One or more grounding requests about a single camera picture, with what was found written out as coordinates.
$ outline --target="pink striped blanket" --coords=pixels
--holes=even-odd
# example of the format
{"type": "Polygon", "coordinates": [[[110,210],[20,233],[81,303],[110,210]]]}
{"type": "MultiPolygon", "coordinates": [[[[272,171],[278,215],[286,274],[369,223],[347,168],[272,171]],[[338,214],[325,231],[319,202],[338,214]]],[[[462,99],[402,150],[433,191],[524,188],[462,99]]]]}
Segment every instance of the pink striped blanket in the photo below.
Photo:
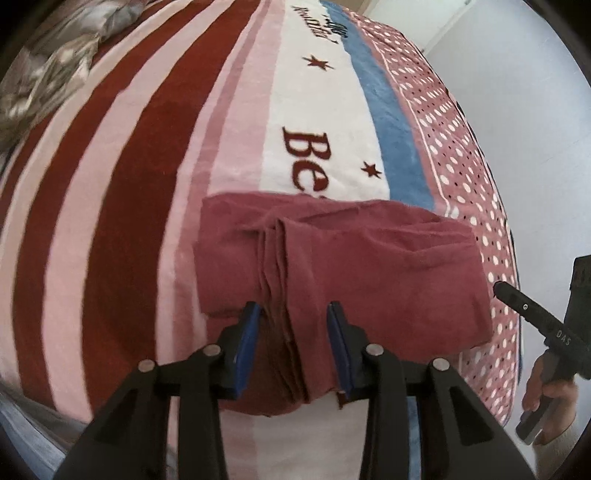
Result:
{"type": "MultiPolygon", "coordinates": [[[[138,361],[202,347],[200,206],[253,190],[427,208],[472,226],[491,288],[517,282],[485,158],[400,32],[324,0],[164,0],[103,46],[0,179],[2,380],[88,421],[138,361]]],[[[451,360],[504,422],[518,317],[496,300],[491,316],[492,343],[451,360]]],[[[272,419],[226,411],[230,471],[348,478],[364,409],[329,396],[272,419]]]]}

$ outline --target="human hand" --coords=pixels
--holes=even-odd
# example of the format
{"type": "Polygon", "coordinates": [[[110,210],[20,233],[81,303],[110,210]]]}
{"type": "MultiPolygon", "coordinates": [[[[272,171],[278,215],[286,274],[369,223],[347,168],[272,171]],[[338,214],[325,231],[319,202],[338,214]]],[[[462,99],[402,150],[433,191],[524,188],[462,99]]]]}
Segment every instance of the human hand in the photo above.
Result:
{"type": "Polygon", "coordinates": [[[545,445],[562,435],[574,422],[577,414],[577,400],[579,388],[572,380],[557,380],[547,384],[542,383],[544,369],[544,355],[534,363],[530,379],[527,381],[522,405],[525,411],[536,411],[540,406],[542,395],[559,398],[560,403],[552,415],[544,422],[542,432],[536,438],[536,443],[545,445]]]}

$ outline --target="sleeve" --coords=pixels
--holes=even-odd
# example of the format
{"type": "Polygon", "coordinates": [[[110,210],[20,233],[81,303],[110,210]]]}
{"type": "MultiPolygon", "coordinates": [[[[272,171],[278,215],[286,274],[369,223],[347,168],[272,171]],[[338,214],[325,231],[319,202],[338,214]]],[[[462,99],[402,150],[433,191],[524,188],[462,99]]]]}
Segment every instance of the sleeve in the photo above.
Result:
{"type": "Polygon", "coordinates": [[[562,435],[546,445],[534,442],[538,480],[548,480],[568,457],[579,438],[574,424],[575,422],[562,435]]]}

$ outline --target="red towel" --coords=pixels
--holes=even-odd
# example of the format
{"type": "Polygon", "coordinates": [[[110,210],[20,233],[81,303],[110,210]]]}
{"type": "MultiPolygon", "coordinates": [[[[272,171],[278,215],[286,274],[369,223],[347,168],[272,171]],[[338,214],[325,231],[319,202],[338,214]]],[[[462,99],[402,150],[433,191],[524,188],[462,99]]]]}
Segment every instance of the red towel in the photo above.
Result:
{"type": "Polygon", "coordinates": [[[194,247],[215,339],[248,300],[264,306],[249,387],[228,407],[294,410],[337,387],[326,306],[371,342],[426,363],[490,341],[490,297],[468,226],[398,202],[231,193],[203,203],[194,247]]]}

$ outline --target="bolt head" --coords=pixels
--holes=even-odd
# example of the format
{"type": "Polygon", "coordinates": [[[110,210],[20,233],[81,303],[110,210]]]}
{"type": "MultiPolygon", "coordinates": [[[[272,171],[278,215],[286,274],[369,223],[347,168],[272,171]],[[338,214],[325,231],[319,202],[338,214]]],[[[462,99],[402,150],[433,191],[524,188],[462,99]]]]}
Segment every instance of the bolt head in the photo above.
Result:
{"type": "Polygon", "coordinates": [[[222,347],[216,345],[215,343],[211,343],[210,345],[206,345],[203,348],[203,354],[205,356],[218,356],[222,353],[222,347]]]}
{"type": "Polygon", "coordinates": [[[142,360],[140,363],[138,363],[138,370],[140,372],[142,372],[143,374],[146,374],[148,372],[151,372],[155,366],[156,366],[156,364],[154,363],[153,360],[146,359],[146,360],[142,360]]]}
{"type": "Polygon", "coordinates": [[[433,360],[433,367],[435,368],[435,370],[445,372],[449,370],[449,362],[444,358],[436,358],[435,360],[433,360]]]}
{"type": "Polygon", "coordinates": [[[370,343],[365,347],[365,351],[371,356],[380,356],[384,353],[384,347],[377,343],[370,343]]]}

